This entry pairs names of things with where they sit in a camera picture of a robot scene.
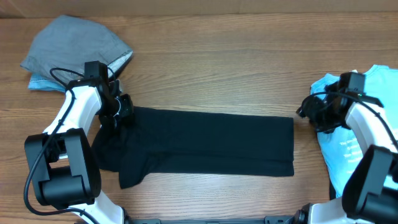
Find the black t-shirt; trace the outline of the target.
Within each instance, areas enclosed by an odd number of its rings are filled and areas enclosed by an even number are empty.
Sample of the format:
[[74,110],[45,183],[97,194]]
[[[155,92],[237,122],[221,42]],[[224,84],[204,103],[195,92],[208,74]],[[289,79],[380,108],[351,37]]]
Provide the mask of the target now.
[[294,121],[286,117],[136,107],[132,123],[102,126],[92,148],[122,189],[150,173],[294,175]]

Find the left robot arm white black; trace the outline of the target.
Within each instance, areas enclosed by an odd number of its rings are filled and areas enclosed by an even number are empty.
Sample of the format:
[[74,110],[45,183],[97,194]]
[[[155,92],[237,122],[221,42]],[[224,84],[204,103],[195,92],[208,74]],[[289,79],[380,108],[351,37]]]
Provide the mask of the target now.
[[86,62],[79,79],[61,82],[65,102],[43,133],[24,143],[29,165],[23,199],[40,216],[74,213],[83,223],[132,223],[127,211],[101,189],[100,169],[87,134],[97,116],[103,128],[115,131],[134,120],[128,94],[112,70],[99,61]]

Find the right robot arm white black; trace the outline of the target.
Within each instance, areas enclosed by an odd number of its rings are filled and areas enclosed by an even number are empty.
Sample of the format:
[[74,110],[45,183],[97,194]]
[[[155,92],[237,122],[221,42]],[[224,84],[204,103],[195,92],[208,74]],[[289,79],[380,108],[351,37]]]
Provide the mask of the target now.
[[397,223],[397,191],[384,185],[397,181],[397,139],[378,98],[364,92],[365,75],[348,72],[321,93],[307,96],[297,110],[317,132],[350,129],[363,153],[341,197],[308,204],[294,223]]

